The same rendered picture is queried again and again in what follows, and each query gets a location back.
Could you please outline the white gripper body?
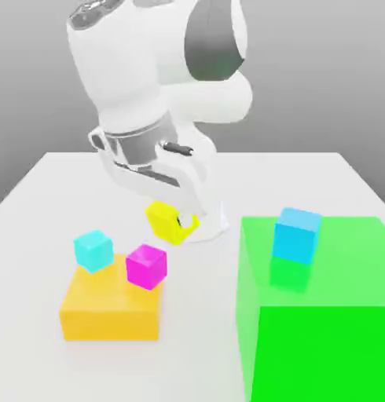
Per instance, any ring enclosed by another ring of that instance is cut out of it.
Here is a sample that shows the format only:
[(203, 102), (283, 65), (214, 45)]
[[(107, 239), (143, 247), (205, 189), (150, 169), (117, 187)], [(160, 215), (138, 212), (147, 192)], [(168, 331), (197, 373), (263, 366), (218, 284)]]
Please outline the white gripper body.
[(127, 165), (116, 164), (108, 152), (102, 150), (99, 150), (97, 154), (106, 173), (118, 186), (140, 196), (176, 207), (180, 188), (197, 187), (196, 180), (187, 177), (183, 171), (177, 180), (175, 177), (154, 171), (150, 166), (132, 170)]

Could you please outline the small yellow cube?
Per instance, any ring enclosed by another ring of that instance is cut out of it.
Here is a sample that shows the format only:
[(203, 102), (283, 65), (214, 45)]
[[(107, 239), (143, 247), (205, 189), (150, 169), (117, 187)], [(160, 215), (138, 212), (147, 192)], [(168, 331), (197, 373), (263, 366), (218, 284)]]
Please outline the small yellow cube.
[(196, 215), (191, 216), (190, 225), (183, 227), (179, 222), (179, 211), (171, 205), (155, 201), (145, 209), (154, 234), (172, 245), (180, 245), (200, 224)]

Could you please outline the small magenta cube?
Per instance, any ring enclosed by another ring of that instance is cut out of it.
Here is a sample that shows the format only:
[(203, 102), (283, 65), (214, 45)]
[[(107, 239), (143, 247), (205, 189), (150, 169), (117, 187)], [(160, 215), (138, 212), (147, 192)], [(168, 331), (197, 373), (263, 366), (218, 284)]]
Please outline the small magenta cube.
[(127, 280), (146, 290), (153, 290), (167, 276), (167, 253), (143, 243), (126, 257)]

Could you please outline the small cyan cube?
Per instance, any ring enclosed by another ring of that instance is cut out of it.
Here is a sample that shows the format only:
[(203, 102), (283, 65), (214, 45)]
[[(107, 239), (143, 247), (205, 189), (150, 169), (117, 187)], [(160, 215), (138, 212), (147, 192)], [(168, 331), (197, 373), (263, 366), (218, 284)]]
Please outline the small cyan cube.
[(91, 274), (114, 262), (112, 240), (100, 230), (81, 235), (73, 245), (77, 264)]

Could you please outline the small blue cube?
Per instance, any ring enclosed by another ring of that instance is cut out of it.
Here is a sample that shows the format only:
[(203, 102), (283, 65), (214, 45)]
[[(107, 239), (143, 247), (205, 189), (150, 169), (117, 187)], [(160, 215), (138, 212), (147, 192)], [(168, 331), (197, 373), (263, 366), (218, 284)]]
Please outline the small blue cube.
[(317, 248), (321, 215), (285, 207), (274, 227), (272, 256), (309, 265)]

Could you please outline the large orange box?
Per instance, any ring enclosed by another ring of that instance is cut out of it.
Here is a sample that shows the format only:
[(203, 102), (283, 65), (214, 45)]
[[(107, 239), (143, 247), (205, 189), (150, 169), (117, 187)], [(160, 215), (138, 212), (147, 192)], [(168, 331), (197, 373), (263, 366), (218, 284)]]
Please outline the large orange box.
[(60, 306), (67, 341), (155, 341), (162, 287), (149, 291), (127, 280), (126, 256), (90, 273), (78, 266)]

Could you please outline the large green box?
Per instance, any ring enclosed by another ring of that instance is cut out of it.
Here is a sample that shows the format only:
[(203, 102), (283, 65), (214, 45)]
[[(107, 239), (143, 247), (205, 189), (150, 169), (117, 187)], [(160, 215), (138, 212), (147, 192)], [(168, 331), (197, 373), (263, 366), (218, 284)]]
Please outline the large green box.
[(240, 223), (245, 402), (385, 402), (385, 225), (324, 217), (313, 261), (303, 265), (273, 256), (275, 223)]

